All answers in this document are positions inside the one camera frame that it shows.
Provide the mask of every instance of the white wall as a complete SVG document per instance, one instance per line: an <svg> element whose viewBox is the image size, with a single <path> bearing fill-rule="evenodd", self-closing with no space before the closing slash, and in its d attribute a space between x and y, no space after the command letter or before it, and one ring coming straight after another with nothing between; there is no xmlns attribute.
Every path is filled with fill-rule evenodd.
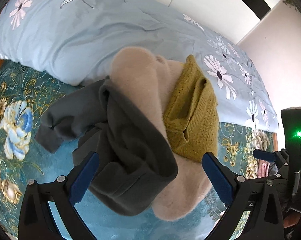
<svg viewBox="0 0 301 240"><path fill-rule="evenodd" d="M157 0L238 43L259 23L242 0ZM279 0L265 0L270 8Z"/></svg>
<svg viewBox="0 0 301 240"><path fill-rule="evenodd" d="M238 45L264 81L278 115L278 146L283 148L280 111L301 106L301 14L280 1Z"/></svg>

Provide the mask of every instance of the dark gray sweatshirt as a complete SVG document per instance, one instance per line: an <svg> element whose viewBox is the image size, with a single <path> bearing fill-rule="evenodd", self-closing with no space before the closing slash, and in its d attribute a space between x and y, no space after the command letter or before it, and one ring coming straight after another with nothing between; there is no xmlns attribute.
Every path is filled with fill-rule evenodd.
<svg viewBox="0 0 301 240"><path fill-rule="evenodd" d="M64 140L81 135L73 152L74 165L89 152L98 153L100 163L89 190L118 214L141 213L177 176L165 138L110 79L51 105L41 117L35 139L55 152Z"/></svg>

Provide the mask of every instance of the metal screw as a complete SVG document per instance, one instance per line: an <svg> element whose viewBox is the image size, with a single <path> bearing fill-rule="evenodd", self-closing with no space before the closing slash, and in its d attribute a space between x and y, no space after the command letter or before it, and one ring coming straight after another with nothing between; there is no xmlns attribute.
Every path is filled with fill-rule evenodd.
<svg viewBox="0 0 301 240"><path fill-rule="evenodd" d="M269 185L269 186L273 186L273 181L271 179L268 179L266 180L266 183Z"/></svg>
<svg viewBox="0 0 301 240"><path fill-rule="evenodd" d="M237 180L238 180L239 182L244 182L246 179L245 179L243 176L238 176L238 177L237 177Z"/></svg>
<svg viewBox="0 0 301 240"><path fill-rule="evenodd" d="M28 185L33 185L33 184L34 184L34 182L35 182L35 180L34 180L34 179L29 179L29 180L27 181L27 184L28 184Z"/></svg>
<svg viewBox="0 0 301 240"><path fill-rule="evenodd" d="M58 178L57 178L57 181L58 182L63 182L65 180L65 176L59 176Z"/></svg>

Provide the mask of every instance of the blue gripper pad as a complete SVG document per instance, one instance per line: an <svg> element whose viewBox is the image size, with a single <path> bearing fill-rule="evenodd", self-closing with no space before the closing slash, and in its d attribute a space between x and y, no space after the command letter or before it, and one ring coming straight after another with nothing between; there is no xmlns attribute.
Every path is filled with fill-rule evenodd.
<svg viewBox="0 0 301 240"><path fill-rule="evenodd" d="M99 156L97 153L93 153L70 187L68 199L71 205L74 206L76 203L82 201L84 194L89 187L89 184L93 180L98 166Z"/></svg>
<svg viewBox="0 0 301 240"><path fill-rule="evenodd" d="M220 200L230 205L233 201L233 187L208 153L203 155L202 166Z"/></svg>
<svg viewBox="0 0 301 240"><path fill-rule="evenodd" d="M267 152L267 151L255 149L252 152L252 154L253 154L254 158L260 159L260 160L263 160L263 161L266 161L266 162L273 163L276 160L275 154Z"/></svg>

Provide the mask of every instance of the floral bedding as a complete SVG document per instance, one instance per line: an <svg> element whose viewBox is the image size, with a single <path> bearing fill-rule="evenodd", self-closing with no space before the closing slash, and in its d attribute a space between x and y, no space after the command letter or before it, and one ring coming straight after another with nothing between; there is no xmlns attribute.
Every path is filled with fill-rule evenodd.
<svg viewBox="0 0 301 240"><path fill-rule="evenodd" d="M67 175L73 167L71 153L77 141L65 143L55 154L46 152L34 140L39 118L56 100L73 92L46 72L38 72L12 61L0 69L0 224L12 239L17 238L18 218L27 180L39 183ZM219 160L248 179L257 177L258 161L252 151L273 150L269 132L230 123L220 123ZM99 240L182 240L205 239L225 206L212 189L197 208L175 222L157 219L148 209L135 217L120 216L89 191L76 209ZM62 236L71 239L51 205ZM232 239L243 229L248 213L243 214Z"/></svg>
<svg viewBox="0 0 301 240"><path fill-rule="evenodd" d="M248 55L183 13L154 0L10 0L0 15L0 58L86 85L109 75L126 46L180 62L192 54L212 83L221 122L277 132Z"/></svg>

